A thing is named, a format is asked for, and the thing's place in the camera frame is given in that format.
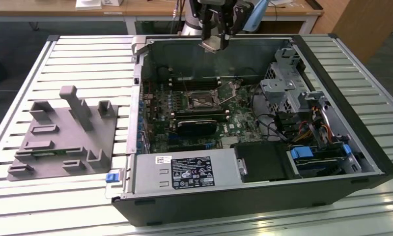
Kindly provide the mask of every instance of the warning label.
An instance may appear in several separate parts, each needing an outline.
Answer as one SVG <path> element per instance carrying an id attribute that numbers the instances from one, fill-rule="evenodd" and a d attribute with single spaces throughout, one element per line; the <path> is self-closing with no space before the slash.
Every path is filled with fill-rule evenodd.
<path id="1" fill-rule="evenodd" d="M 174 189 L 214 186 L 210 157 L 171 159 L 171 186 Z"/>

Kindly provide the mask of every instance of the aluminum extrusion table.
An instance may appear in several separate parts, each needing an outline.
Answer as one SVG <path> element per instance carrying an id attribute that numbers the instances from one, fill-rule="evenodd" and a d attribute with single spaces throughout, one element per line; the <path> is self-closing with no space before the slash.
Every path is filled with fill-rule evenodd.
<path id="1" fill-rule="evenodd" d="M 359 118 L 393 161 L 393 98 L 338 39 L 305 35 Z M 89 105 L 119 105 L 111 168 L 125 166 L 131 36 L 61 36 L 47 41 L 0 125 L 0 235 L 379 235 L 393 234 L 393 180 L 329 206 L 267 212 L 153 227 L 133 227 L 110 205 L 105 174 L 27 181 L 5 180 L 23 139 L 35 100 L 58 98 L 62 85 L 78 88 Z M 311 84 L 319 89 L 314 78 Z"/>

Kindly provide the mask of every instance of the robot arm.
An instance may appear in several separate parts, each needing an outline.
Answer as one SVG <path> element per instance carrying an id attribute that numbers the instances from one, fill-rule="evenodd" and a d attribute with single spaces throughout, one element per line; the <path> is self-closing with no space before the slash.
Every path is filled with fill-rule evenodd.
<path id="1" fill-rule="evenodd" d="M 247 1 L 237 0 L 189 0 L 190 14 L 201 26 L 201 46 L 209 52 L 223 50 L 229 39 L 243 28 L 255 29 L 262 19 L 269 0 L 259 0 L 253 6 Z M 218 35 L 210 35 L 211 16 L 215 17 Z"/>

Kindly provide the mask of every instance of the wooden desk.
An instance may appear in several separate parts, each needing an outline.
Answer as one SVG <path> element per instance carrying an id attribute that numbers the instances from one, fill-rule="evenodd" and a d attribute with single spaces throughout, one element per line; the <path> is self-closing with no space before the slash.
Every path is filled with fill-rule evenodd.
<path id="1" fill-rule="evenodd" d="M 175 0 L 127 0 L 125 12 L 127 33 L 137 33 L 134 27 L 137 21 L 170 21 L 174 4 Z M 303 23 L 299 33 L 310 33 L 322 10 L 314 10 L 305 0 L 294 0 L 294 4 L 279 6 L 285 8 L 267 8 L 262 21 L 301 21 Z"/>
<path id="2" fill-rule="evenodd" d="M 75 0 L 0 0 L 0 22 L 122 21 L 126 0 L 121 6 L 75 11 Z"/>
<path id="3" fill-rule="evenodd" d="M 137 21 L 170 21 L 174 0 L 123 0 L 121 6 L 75 11 L 75 0 L 0 0 L 0 21 L 123 21 L 129 34 L 137 34 Z M 262 21 L 303 22 L 299 33 L 310 33 L 322 10 L 313 10 L 305 0 L 285 8 L 269 8 Z"/>
<path id="4" fill-rule="evenodd" d="M 0 16 L 107 16 L 123 15 L 126 0 L 121 6 L 75 11 L 75 0 L 0 0 Z"/>

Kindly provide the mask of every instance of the metal bracket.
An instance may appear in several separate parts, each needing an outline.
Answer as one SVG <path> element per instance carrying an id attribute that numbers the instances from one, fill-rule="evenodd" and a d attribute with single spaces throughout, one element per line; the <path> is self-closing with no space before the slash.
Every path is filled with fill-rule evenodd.
<path id="1" fill-rule="evenodd" d="M 131 49 L 131 54 L 138 55 L 143 53 L 147 48 L 146 48 L 146 36 L 138 35 L 131 38 L 130 42 L 130 49 Z"/>

